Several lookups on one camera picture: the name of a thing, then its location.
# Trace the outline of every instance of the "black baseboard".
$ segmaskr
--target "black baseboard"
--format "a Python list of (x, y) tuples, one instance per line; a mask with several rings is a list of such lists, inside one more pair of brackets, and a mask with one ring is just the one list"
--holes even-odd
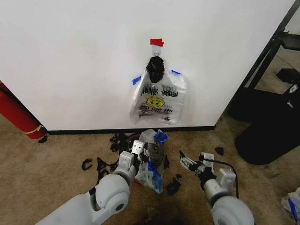
[[(115, 134), (115, 133), (140, 133), (149, 128), (135, 129), (107, 129), (107, 130), (49, 130), (50, 135), (92, 135), (92, 134)], [(162, 131), (199, 131), (199, 130), (214, 130), (215, 126), (205, 127), (165, 127), (160, 128)]]

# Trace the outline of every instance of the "fire extinguisher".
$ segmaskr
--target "fire extinguisher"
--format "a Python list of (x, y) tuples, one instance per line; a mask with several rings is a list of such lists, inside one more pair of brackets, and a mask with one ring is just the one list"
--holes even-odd
[(0, 113), (31, 139), (46, 134), (46, 129), (2, 83), (0, 83)]

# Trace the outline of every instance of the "wire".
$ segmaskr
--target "wire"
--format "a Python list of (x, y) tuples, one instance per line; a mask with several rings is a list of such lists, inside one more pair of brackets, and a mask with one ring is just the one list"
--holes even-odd
[(213, 159), (203, 159), (205, 161), (209, 161), (209, 162), (213, 162), (213, 163), (218, 163), (218, 164), (223, 164), (223, 165), (227, 165), (230, 168), (232, 168), (232, 171), (235, 174), (235, 190), (236, 190), (236, 197), (239, 198), (239, 183), (238, 183), (238, 175), (234, 169), (234, 167), (232, 165), (230, 165), (229, 163), (225, 163), (225, 162), (221, 162), (221, 161), (217, 161), (217, 160), (213, 160)]

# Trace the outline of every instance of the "smiley face print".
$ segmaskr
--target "smiley face print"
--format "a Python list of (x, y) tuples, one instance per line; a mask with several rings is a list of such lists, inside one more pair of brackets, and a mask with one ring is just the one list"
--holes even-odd
[(164, 100), (157, 98), (157, 97), (150, 97), (147, 99), (147, 105), (151, 106), (152, 108), (159, 109), (164, 106)]

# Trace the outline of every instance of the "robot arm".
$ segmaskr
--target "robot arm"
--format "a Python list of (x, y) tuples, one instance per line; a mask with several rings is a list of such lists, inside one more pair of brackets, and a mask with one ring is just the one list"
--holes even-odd
[(248, 206), (231, 195), (231, 187), (236, 174), (228, 169), (213, 173), (214, 155), (201, 153), (199, 161), (193, 161), (180, 152), (180, 163), (189, 171), (195, 172), (201, 188), (211, 207), (215, 225), (254, 225), (253, 215)]
[(113, 174), (102, 178), (91, 191), (70, 199), (37, 225), (99, 225), (122, 212), (128, 204), (143, 147), (143, 142), (134, 141), (131, 152), (120, 154)]

